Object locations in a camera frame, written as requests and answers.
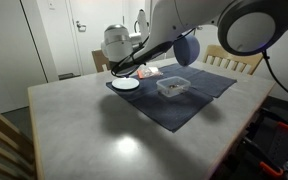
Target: white door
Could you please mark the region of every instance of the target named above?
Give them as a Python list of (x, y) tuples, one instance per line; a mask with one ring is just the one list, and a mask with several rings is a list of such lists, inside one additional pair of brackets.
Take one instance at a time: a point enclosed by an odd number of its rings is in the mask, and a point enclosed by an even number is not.
[(20, 0), (0, 0), (0, 112), (28, 106), (27, 88), (46, 82)]
[(134, 32), (138, 11), (145, 9), (145, 0), (70, 0), (83, 74), (96, 73), (92, 51), (101, 48), (105, 29), (123, 24)]

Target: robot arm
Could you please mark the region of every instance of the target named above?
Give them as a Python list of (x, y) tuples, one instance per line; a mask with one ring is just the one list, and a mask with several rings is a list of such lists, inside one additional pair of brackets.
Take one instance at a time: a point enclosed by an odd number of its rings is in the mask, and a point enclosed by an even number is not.
[(129, 75), (169, 50), (183, 32), (205, 24), (218, 26), (219, 41), (228, 52), (257, 54), (288, 30), (288, 0), (160, 0), (149, 37), (139, 47), (133, 48), (125, 27), (114, 25), (105, 31), (102, 50), (113, 75)]

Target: gray table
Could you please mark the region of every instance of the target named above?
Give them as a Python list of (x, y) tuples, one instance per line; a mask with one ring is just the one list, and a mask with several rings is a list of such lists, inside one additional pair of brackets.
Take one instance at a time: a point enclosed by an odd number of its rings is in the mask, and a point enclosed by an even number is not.
[(200, 62), (192, 67), (238, 82), (176, 133), (108, 89), (105, 82), (115, 79), (109, 72), (30, 87), (39, 179), (209, 178), (274, 82)]

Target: small plate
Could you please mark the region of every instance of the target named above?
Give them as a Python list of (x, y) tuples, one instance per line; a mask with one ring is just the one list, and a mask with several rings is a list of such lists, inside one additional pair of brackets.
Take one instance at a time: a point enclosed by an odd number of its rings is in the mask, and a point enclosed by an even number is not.
[(119, 78), (112, 82), (112, 86), (119, 90), (132, 90), (137, 88), (140, 82), (134, 78)]

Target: clear container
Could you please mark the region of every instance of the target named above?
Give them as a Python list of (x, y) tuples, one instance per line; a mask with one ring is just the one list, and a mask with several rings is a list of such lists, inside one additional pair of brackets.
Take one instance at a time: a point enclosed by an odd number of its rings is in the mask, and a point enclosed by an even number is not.
[(191, 82), (178, 76), (158, 80), (156, 84), (158, 92), (166, 97), (184, 93), (191, 86)]

